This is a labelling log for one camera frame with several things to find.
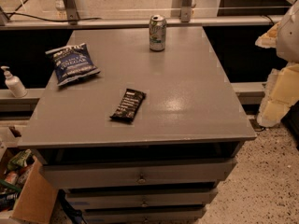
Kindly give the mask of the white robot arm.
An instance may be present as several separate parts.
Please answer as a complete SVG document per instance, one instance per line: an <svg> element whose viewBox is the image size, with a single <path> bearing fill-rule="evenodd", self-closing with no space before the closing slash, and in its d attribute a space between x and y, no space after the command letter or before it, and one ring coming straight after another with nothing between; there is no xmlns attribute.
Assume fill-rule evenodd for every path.
<svg viewBox="0 0 299 224"><path fill-rule="evenodd" d="M277 56L287 62L284 68L269 74L257 116L260 126L273 127L299 101L299 0L280 22L258 37L255 45L275 48Z"/></svg>

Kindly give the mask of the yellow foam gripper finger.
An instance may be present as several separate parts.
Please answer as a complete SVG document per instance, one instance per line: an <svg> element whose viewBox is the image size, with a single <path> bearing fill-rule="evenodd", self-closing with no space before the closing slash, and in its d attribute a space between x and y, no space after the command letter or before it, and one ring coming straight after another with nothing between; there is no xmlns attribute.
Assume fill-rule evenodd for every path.
<svg viewBox="0 0 299 224"><path fill-rule="evenodd" d="M298 101L299 63L287 63L281 70L273 69L265 84L258 124L263 127L277 125Z"/></svg>

